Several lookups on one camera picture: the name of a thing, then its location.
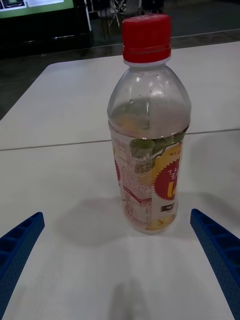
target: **water bottle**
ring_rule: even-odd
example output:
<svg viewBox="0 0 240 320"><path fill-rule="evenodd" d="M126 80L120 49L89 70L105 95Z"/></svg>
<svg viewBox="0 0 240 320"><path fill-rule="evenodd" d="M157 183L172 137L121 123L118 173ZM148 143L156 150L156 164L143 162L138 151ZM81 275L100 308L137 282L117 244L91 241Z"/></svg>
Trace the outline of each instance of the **water bottle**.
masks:
<svg viewBox="0 0 240 320"><path fill-rule="evenodd" d="M159 233L178 209L177 181L191 102L171 58L170 17L122 24L123 74L109 100L108 124L123 210L136 230Z"/></svg>

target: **screen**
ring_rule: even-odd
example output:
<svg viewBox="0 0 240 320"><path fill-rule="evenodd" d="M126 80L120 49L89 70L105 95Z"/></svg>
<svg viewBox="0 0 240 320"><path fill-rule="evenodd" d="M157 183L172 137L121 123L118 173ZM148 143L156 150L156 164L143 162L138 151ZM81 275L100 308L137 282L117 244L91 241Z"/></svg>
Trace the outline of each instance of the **screen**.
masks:
<svg viewBox="0 0 240 320"><path fill-rule="evenodd" d="M72 0L0 0L0 18L73 8Z"/></svg>

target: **chair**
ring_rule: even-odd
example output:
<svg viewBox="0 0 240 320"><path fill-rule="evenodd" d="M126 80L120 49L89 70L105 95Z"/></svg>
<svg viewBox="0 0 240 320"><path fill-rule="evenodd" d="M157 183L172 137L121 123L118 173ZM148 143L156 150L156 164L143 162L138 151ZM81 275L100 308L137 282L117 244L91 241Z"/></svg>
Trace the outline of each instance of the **chair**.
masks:
<svg viewBox="0 0 240 320"><path fill-rule="evenodd" d="M110 12L111 4L110 0L91 0L92 1L92 8L93 11L97 11L97 15L99 16L101 20L101 27L102 27L102 33L104 39L106 39L105 36L105 28L104 28L104 20L108 18L113 17L113 14ZM109 30L109 24L108 21L106 21L107 25L107 34L108 37L110 38L110 30Z"/></svg>
<svg viewBox="0 0 240 320"><path fill-rule="evenodd" d="M140 14L141 3L139 0L127 0L125 10L123 12L124 17L133 17Z"/></svg>

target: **clear liquid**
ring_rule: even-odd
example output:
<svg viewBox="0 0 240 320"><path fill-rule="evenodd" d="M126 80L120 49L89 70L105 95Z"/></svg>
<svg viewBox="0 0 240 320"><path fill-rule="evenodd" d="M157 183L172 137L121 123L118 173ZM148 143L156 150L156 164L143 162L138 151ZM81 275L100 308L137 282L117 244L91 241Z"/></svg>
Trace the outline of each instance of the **clear liquid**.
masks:
<svg viewBox="0 0 240 320"><path fill-rule="evenodd" d="M109 120L117 172L121 170L118 182L123 209L133 228L147 234L159 233L176 217L179 158L190 122L189 114L183 112L181 105L175 103L169 107L164 101L159 107L159 103L159 99L151 99L148 106L146 99L137 99L121 104ZM163 183L158 180L156 184L157 177L163 172ZM134 196L129 196L126 188ZM134 197L151 199L151 205L139 205Z"/></svg>
<svg viewBox="0 0 240 320"><path fill-rule="evenodd" d="M159 97L138 98L117 106L109 123L125 136L159 139L188 127L190 114L184 105L176 101L160 100Z"/></svg>

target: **bottle label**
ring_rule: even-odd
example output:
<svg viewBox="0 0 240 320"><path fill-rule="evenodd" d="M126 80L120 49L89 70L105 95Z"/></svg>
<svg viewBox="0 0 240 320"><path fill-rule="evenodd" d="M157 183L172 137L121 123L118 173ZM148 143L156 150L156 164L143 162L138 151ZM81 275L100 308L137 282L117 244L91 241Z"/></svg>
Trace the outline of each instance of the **bottle label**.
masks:
<svg viewBox="0 0 240 320"><path fill-rule="evenodd" d="M127 218L155 231L176 216L182 132L160 139L131 138L111 130L116 174Z"/></svg>

